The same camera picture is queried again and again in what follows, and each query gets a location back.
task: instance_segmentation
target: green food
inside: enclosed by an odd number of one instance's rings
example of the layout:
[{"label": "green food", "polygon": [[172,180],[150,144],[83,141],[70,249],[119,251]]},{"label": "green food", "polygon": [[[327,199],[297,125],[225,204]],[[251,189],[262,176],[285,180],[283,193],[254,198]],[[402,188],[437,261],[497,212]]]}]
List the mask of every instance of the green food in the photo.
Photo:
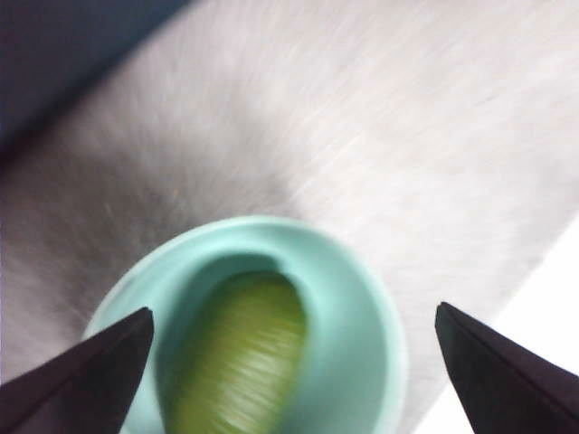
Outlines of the green food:
[{"label": "green food", "polygon": [[306,315],[282,275],[252,272],[216,288],[161,384],[167,434],[270,434],[299,373]]}]

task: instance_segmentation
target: black pointed object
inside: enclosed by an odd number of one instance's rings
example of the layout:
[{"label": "black pointed object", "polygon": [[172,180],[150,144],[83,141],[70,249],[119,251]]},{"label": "black pointed object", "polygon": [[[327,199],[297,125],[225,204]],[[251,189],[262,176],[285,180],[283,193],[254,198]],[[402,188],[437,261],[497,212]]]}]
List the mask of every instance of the black pointed object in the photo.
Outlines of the black pointed object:
[{"label": "black pointed object", "polygon": [[1,434],[118,434],[153,338],[142,308],[0,388]]},{"label": "black pointed object", "polygon": [[0,151],[188,0],[0,2]]},{"label": "black pointed object", "polygon": [[579,377],[448,303],[437,309],[436,333],[476,434],[579,433]]}]

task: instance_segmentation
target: green vegetable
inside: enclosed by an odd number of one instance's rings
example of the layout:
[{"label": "green vegetable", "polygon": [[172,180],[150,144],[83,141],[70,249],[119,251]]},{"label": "green vegetable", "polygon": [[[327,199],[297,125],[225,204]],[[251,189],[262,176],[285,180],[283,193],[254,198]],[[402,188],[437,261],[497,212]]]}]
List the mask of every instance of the green vegetable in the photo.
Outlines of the green vegetable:
[{"label": "green vegetable", "polygon": [[161,385],[167,434],[270,434],[298,376],[306,315],[282,275],[252,272],[216,288]]}]

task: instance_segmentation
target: black tip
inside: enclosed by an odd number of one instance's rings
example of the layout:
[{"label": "black tip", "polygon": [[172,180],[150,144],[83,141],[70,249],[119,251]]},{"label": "black tip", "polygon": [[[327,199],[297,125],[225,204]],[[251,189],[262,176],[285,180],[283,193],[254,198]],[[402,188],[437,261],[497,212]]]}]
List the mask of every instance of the black tip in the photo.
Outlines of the black tip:
[{"label": "black tip", "polygon": [[153,339],[142,308],[0,388],[0,434],[118,434]]},{"label": "black tip", "polygon": [[435,327],[476,434],[579,432],[579,377],[448,303],[438,306]]}]

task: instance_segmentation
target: gray fabric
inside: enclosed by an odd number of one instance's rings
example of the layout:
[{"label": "gray fabric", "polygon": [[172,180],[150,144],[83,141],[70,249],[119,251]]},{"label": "gray fabric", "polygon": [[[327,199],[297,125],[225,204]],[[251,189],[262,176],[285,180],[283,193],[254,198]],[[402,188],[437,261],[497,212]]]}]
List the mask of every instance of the gray fabric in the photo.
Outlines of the gray fabric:
[{"label": "gray fabric", "polygon": [[492,316],[579,204],[578,19],[575,2],[188,8],[2,174],[5,378],[78,339],[159,243],[275,213],[381,273],[408,433],[445,378],[436,304]]}]

